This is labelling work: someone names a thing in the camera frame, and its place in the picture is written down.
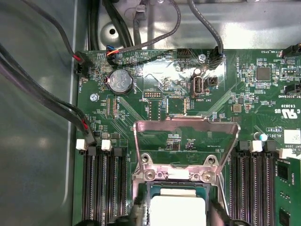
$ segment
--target black cable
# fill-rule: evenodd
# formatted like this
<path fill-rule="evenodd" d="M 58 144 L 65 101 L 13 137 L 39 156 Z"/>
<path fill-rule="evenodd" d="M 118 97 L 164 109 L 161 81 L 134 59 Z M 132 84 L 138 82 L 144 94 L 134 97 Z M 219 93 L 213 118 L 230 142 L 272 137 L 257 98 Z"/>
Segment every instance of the black cable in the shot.
<path fill-rule="evenodd" d="M 141 0 L 139 5 L 146 5 L 146 0 Z M 141 44 L 141 36 L 139 31 L 139 20 L 141 18 L 142 12 L 135 13 L 134 19 L 133 19 L 133 35 L 134 35 L 134 43 L 135 45 Z"/>
<path fill-rule="evenodd" d="M 99 1 L 100 0 L 92 0 L 92 4 L 91 4 L 90 36 L 91 36 L 91 49 L 92 50 L 99 50 L 98 35 L 97 35 Z"/>
<path fill-rule="evenodd" d="M 103 5 L 116 28 L 121 45 L 125 48 L 133 46 L 134 44 L 128 27 L 114 5 L 110 0 L 103 0 Z"/>
<path fill-rule="evenodd" d="M 70 55 L 72 57 L 74 57 L 75 59 L 77 59 L 76 55 L 74 54 L 72 47 L 69 43 L 68 37 L 63 29 L 63 27 L 60 25 L 60 23 L 53 17 L 51 16 L 48 12 L 44 11 L 43 9 L 41 9 L 39 6 L 37 6 L 36 4 L 34 4 L 33 2 L 29 1 L 29 0 L 21 0 L 22 2 L 24 2 L 26 5 L 28 5 L 29 7 L 31 7 L 34 11 L 36 11 L 37 13 L 39 13 L 42 17 L 44 17 L 46 20 L 48 20 L 50 23 L 52 23 L 57 30 L 59 31 L 64 44 L 68 50 L 68 52 L 70 53 Z"/>
<path fill-rule="evenodd" d="M 88 50 L 92 50 L 91 44 L 91 11 L 92 11 L 92 0 L 88 0 L 87 3 L 87 39 L 88 39 Z"/>
<path fill-rule="evenodd" d="M 85 119 L 85 114 L 76 106 L 65 102 L 56 96 L 49 93 L 47 90 L 45 90 L 43 87 L 41 87 L 19 64 L 18 62 L 10 55 L 10 53 L 3 47 L 3 45 L 0 43 L 0 53 L 4 56 L 4 58 L 16 69 L 18 70 L 24 78 L 27 79 L 28 83 L 30 83 L 37 92 L 39 92 L 41 95 L 43 95 L 45 98 L 53 99 L 54 101 L 70 108 L 73 110 L 82 120 Z"/>
<path fill-rule="evenodd" d="M 40 104 L 47 107 L 49 110 L 55 112 L 56 114 L 62 116 L 66 120 L 74 124 L 83 134 L 87 134 L 83 122 L 74 115 L 72 112 L 68 111 L 66 108 L 60 106 L 57 102 L 52 99 L 47 99 L 36 89 L 31 86 L 27 79 L 24 78 L 18 71 L 11 67 L 2 57 L 0 57 L 0 73 L 13 83 L 16 87 L 21 89 L 26 94 L 30 95 L 36 99 Z"/>
<path fill-rule="evenodd" d="M 200 13 L 200 11 L 198 10 L 197 6 L 194 4 L 194 0 L 187 0 L 187 3 L 192 11 L 192 13 L 194 14 L 194 16 L 200 21 L 202 22 L 202 24 L 208 29 L 208 31 L 212 34 L 212 36 L 214 37 L 214 39 L 217 42 L 217 46 L 218 46 L 218 53 L 222 54 L 223 53 L 223 42 L 222 42 L 222 38 L 219 35 L 219 33 L 217 32 L 217 30 L 211 25 L 211 23 L 206 20 L 206 18 L 203 17 L 203 15 Z"/>
<path fill-rule="evenodd" d="M 181 11 L 180 11 L 180 8 L 178 7 L 177 3 L 174 1 L 174 0 L 168 0 L 170 2 L 170 4 L 175 8 L 176 12 L 177 12 L 177 22 L 174 26 L 174 28 L 167 32 L 166 34 L 163 34 L 163 35 L 160 35 L 150 41 L 147 41 L 145 43 L 142 43 L 142 44 L 139 44 L 139 45 L 135 45 L 135 46 L 132 46 L 132 47 L 127 47 L 127 48 L 121 48 L 121 49 L 118 49 L 119 53 L 125 53 L 125 52 L 129 52 L 129 51 L 133 51 L 133 50 L 136 50 L 136 49 L 140 49 L 140 48 L 143 48 L 143 47 L 146 47 L 146 46 L 149 46 L 149 45 L 152 45 L 160 40 L 163 40 L 169 36 L 171 36 L 172 34 L 174 34 L 179 26 L 180 26 L 180 23 L 181 23 Z"/>

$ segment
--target electrolytic capacitor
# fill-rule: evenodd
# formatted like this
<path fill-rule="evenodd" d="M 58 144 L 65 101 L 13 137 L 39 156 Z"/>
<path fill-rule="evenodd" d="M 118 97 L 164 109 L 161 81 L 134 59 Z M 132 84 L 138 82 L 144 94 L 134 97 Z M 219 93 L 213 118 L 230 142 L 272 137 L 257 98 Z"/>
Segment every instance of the electrolytic capacitor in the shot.
<path fill-rule="evenodd" d="M 254 133 L 254 139 L 265 142 L 268 140 L 268 135 L 266 135 L 265 133 L 256 132 L 256 133 Z"/>

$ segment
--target red wire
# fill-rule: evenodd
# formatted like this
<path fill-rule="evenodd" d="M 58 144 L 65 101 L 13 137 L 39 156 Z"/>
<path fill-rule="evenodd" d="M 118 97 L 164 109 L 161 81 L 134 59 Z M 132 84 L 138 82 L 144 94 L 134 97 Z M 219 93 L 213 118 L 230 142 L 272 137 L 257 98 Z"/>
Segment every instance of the red wire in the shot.
<path fill-rule="evenodd" d="M 73 55 L 73 58 L 76 59 L 77 61 L 80 61 L 80 58 L 77 55 Z"/>
<path fill-rule="evenodd" d="M 88 126 L 87 126 L 87 124 L 85 123 L 85 120 L 84 120 L 84 119 L 82 120 L 82 122 L 83 122 L 83 124 L 84 124 L 85 129 L 88 129 Z"/>

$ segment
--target gray cable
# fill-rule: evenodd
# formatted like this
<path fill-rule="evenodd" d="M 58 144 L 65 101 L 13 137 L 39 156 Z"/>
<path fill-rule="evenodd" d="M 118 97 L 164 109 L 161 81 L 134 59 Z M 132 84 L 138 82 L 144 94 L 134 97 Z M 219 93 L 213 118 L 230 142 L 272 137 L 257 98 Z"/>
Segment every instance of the gray cable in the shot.
<path fill-rule="evenodd" d="M 141 0 L 139 5 L 146 5 L 147 0 Z M 133 35 L 134 35 L 134 43 L 135 45 L 141 44 L 141 36 L 139 31 L 139 20 L 141 20 L 141 14 L 142 12 L 135 13 L 134 19 L 133 19 Z"/>
<path fill-rule="evenodd" d="M 222 39 L 220 37 L 220 35 L 218 34 L 218 32 L 215 30 L 215 28 L 211 25 L 211 23 L 209 21 L 207 21 L 203 15 L 199 12 L 198 8 L 196 7 L 196 5 L 194 4 L 193 0 L 187 0 L 187 3 L 192 11 L 192 13 L 196 16 L 196 18 L 202 22 L 202 24 L 209 30 L 209 32 L 212 34 L 212 36 L 214 37 L 214 39 L 217 42 L 217 47 L 218 47 L 218 53 L 222 54 L 223 49 L 224 49 L 224 45 L 222 43 Z"/>
<path fill-rule="evenodd" d="M 145 43 L 135 45 L 135 46 L 132 46 L 132 47 L 119 49 L 119 53 L 125 53 L 125 52 L 128 52 L 128 51 L 132 51 L 132 50 L 136 50 L 136 49 L 140 49 L 140 48 L 152 45 L 152 44 L 154 44 L 154 43 L 156 43 L 156 42 L 158 42 L 162 39 L 165 39 L 165 38 L 173 35 L 178 30 L 178 28 L 180 26 L 180 23 L 181 23 L 181 12 L 180 12 L 180 9 L 179 9 L 177 3 L 174 0 L 169 0 L 169 2 L 170 2 L 170 4 L 173 5 L 175 10 L 177 11 L 177 23 L 175 24 L 175 27 L 170 32 L 168 32 L 166 34 L 163 34 L 163 35 L 160 35 L 159 37 L 156 37 L 153 40 L 150 40 L 150 41 L 147 41 Z"/>

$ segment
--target integrated circuit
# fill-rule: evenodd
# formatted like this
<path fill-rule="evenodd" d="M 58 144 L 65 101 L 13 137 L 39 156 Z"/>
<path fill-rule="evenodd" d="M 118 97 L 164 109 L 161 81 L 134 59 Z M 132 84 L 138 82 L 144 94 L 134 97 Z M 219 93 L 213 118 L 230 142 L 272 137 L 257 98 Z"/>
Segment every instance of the integrated circuit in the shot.
<path fill-rule="evenodd" d="M 258 67 L 256 70 L 256 79 L 259 81 L 270 80 L 270 68 L 269 67 Z"/>
<path fill-rule="evenodd" d="M 278 176 L 284 180 L 288 180 L 288 167 L 283 164 L 279 164 L 278 165 Z"/>
<path fill-rule="evenodd" d="M 232 106 L 232 112 L 233 113 L 241 113 L 242 111 L 242 107 L 240 104 L 237 104 L 237 105 L 233 105 Z"/>
<path fill-rule="evenodd" d="M 279 223 L 282 226 L 290 226 L 290 215 L 286 213 L 284 210 L 279 210 Z"/>

